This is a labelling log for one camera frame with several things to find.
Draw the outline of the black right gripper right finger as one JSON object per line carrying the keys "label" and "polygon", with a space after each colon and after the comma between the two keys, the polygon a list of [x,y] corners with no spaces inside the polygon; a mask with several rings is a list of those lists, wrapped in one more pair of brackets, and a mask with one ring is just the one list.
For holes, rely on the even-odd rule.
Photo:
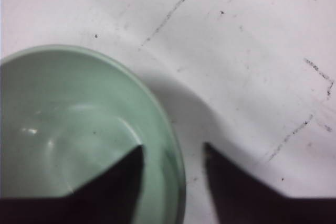
{"label": "black right gripper right finger", "polygon": [[219,223],[335,223],[335,198],[290,198],[204,143],[207,184]]}

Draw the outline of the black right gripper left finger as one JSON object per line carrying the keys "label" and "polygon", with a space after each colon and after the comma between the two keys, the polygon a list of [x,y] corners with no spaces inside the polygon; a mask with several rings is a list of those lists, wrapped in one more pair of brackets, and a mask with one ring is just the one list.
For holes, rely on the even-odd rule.
{"label": "black right gripper left finger", "polygon": [[132,223],[143,166],[139,145],[67,196],[2,198],[1,223]]}

